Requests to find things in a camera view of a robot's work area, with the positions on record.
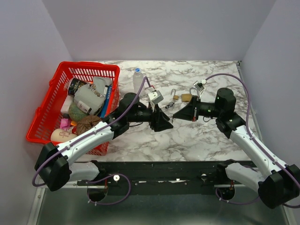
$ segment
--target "white marble table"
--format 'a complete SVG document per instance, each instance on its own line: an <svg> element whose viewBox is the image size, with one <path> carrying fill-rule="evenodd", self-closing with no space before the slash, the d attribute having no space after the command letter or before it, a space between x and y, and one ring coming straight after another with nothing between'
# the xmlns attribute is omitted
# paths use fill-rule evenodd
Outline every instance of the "white marble table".
<svg viewBox="0 0 300 225"><path fill-rule="evenodd" d="M171 99L171 90L176 94L188 93L195 81L200 81L216 73L230 73L239 77L235 62L232 61L106 61L106 64L118 65L120 97L133 92L132 76L135 68L141 68L152 85L159 90L164 100L159 104L164 108ZM217 90L228 87L237 98L236 112L246 118L247 99L242 85L233 78L218 76L210 79L202 97L205 102L214 102ZM165 110L172 114L183 108L181 100L174 107ZM252 116L249 124L256 132ZM106 156L85 155L81 160L98 161L209 161L209 160L249 160L247 155L231 140L222 134L215 120L204 122L199 117L197 122L176 119L174 129L154 132L143 123L131 127L126 133L112 140Z"/></svg>

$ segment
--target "water bottle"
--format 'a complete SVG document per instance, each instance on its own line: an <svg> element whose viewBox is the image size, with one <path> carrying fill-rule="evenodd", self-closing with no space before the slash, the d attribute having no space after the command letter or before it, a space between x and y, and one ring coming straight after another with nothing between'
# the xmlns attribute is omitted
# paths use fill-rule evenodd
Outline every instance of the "water bottle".
<svg viewBox="0 0 300 225"><path fill-rule="evenodd" d="M136 68L135 73L133 74L133 78L132 78L133 88L135 90L135 93L137 93L139 91L143 79L144 79L144 75L142 74L140 68ZM140 96L143 96L144 94L145 94L145 87L144 87L144 84L143 84Z"/></svg>

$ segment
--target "gray floor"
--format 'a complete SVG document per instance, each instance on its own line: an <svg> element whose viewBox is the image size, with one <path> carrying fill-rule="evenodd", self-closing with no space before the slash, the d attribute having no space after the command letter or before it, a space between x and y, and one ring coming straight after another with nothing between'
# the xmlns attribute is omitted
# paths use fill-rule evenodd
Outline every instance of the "gray floor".
<svg viewBox="0 0 300 225"><path fill-rule="evenodd" d="M255 193L239 187L236 201L252 200ZM120 199L108 196L107 202ZM268 225L288 224L283 208L268 209L261 201L236 206L214 195L130 196L113 206L87 204L86 189L46 191L39 225Z"/></svg>

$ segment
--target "red basket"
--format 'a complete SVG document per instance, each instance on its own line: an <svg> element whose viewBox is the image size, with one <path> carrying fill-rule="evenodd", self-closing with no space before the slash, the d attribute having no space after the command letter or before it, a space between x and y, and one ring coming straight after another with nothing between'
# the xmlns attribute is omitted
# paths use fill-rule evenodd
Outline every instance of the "red basket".
<svg viewBox="0 0 300 225"><path fill-rule="evenodd" d="M62 62L59 64L52 80L49 82L49 90L39 108L27 132L26 139L33 143L47 144L55 129L60 128L62 114L60 109L66 99L68 91L64 88L73 77L92 82L94 76L109 77L112 79L112 93L109 100L107 114L116 109L119 102L119 78L120 68L116 65L104 65L96 62ZM88 154L105 155L108 142L94 148Z"/></svg>

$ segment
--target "white wall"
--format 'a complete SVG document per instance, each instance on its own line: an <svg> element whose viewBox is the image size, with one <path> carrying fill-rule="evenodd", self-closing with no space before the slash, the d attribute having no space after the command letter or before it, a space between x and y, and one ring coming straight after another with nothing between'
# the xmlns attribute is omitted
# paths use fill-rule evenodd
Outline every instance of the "white wall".
<svg viewBox="0 0 300 225"><path fill-rule="evenodd" d="M276 1L241 69L265 144L300 167L299 0Z"/></svg>
<svg viewBox="0 0 300 225"><path fill-rule="evenodd" d="M275 0L43 0L75 60L241 60Z"/></svg>
<svg viewBox="0 0 300 225"><path fill-rule="evenodd" d="M40 146L25 135L58 64L71 57L41 0L0 7L0 224L27 223Z"/></svg>

